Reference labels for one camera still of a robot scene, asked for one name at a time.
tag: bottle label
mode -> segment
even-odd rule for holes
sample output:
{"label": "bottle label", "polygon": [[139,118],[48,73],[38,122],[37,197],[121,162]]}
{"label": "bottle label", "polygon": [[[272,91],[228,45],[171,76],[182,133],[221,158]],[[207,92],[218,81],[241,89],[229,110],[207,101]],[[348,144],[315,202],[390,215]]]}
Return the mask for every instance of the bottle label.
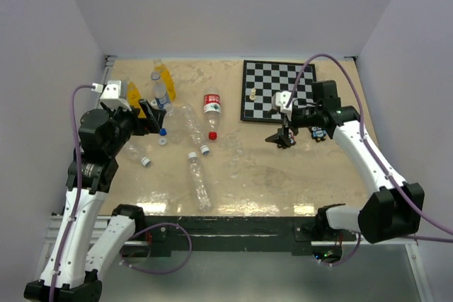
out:
{"label": "bottle label", "polygon": [[204,113],[215,111],[220,113],[220,96],[219,95],[205,95]]}
{"label": "bottle label", "polygon": [[168,97],[168,93],[165,93],[164,97],[156,98],[156,102],[157,102],[157,106],[159,107],[159,109],[163,109],[164,105],[166,103],[170,102],[170,98]]}

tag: wall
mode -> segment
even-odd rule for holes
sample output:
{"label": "wall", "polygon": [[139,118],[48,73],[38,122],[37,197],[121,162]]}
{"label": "wall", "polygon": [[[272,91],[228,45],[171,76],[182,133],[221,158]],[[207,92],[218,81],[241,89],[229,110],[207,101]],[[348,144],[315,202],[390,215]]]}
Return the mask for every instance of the wall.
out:
{"label": "wall", "polygon": [[[391,0],[357,65],[384,154],[453,226],[451,0]],[[420,234],[445,236],[424,223]],[[436,301],[451,301],[452,246],[421,243]]]}
{"label": "wall", "polygon": [[104,52],[122,56],[356,55],[389,0],[77,0]]}
{"label": "wall", "polygon": [[[102,76],[103,55],[75,0],[0,0],[0,291],[22,301],[71,160],[73,88]],[[82,93],[77,112],[94,104]]]}

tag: beige table surface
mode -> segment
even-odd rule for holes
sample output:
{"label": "beige table surface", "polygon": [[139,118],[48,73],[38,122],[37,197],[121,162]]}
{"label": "beige table surface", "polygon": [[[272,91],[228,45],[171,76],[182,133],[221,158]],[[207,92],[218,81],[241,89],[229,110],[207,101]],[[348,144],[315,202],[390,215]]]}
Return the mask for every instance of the beige table surface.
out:
{"label": "beige table surface", "polygon": [[[242,60],[164,61],[176,84],[176,107],[190,103],[202,116],[203,91],[221,89],[222,126],[219,138],[210,143],[211,152],[199,158],[205,167],[214,208],[197,210],[188,173],[188,153],[195,148],[187,138],[180,144],[159,146],[157,135],[132,137],[149,152],[150,168],[133,163],[123,152],[120,165],[101,214],[110,215],[118,204],[136,204],[146,214],[210,216],[311,216],[319,207],[346,203],[362,207],[365,187],[348,157],[334,141],[316,143],[307,129],[296,137],[297,145],[286,150],[265,143],[277,124],[245,123],[240,120]],[[314,62],[318,80],[337,82],[343,105],[357,107],[341,71],[330,61]],[[352,61],[342,62],[362,101],[365,99],[357,69]],[[143,97],[150,99],[150,59],[115,61],[111,79],[134,81]],[[365,122],[376,141],[366,104]]]}

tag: orange juice bottle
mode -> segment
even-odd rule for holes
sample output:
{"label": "orange juice bottle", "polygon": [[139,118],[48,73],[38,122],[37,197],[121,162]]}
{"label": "orange juice bottle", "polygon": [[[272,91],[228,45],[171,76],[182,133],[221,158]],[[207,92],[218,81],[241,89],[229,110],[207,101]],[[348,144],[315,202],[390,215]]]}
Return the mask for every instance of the orange juice bottle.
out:
{"label": "orange juice bottle", "polygon": [[161,78],[164,80],[164,83],[167,87],[167,93],[170,98],[170,101],[173,102],[176,98],[175,83],[171,78],[167,66],[165,66],[161,59],[154,60],[154,71],[159,72],[161,74]]}

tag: chessboard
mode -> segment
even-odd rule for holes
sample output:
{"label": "chessboard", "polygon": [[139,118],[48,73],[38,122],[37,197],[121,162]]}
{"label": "chessboard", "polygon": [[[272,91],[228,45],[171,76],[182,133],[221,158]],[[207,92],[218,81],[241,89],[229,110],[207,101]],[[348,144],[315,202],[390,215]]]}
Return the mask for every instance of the chessboard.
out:
{"label": "chessboard", "polygon": [[[292,91],[297,74],[303,64],[243,61],[243,83],[241,101],[241,120],[243,122],[282,123],[281,114],[269,114],[272,108],[272,96],[278,91]],[[316,81],[313,64],[306,66],[300,78],[294,104],[302,108],[305,103],[313,103],[311,84]],[[256,90],[256,99],[251,100],[251,90]]]}

